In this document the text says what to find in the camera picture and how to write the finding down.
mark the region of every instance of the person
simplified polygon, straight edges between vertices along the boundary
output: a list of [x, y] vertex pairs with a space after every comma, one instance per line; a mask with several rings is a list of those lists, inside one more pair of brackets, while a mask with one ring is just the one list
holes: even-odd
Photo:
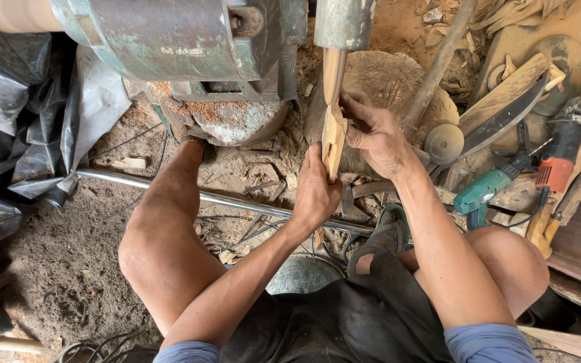
[[[496, 227], [463, 234], [391, 112], [364, 94], [343, 92], [340, 105], [356, 124], [346, 142], [395, 185], [414, 248], [369, 249], [372, 236], [351, 259], [350, 277], [272, 296], [267, 283], [340, 201], [342, 184], [327, 185], [320, 145], [306, 152], [293, 216], [226, 269], [193, 227], [203, 144], [183, 142], [134, 210], [118, 252], [165, 337], [154, 361], [536, 362], [514, 319], [548, 285], [537, 248]], [[382, 218], [379, 229], [397, 217]], [[399, 229], [384, 231], [396, 237]]]

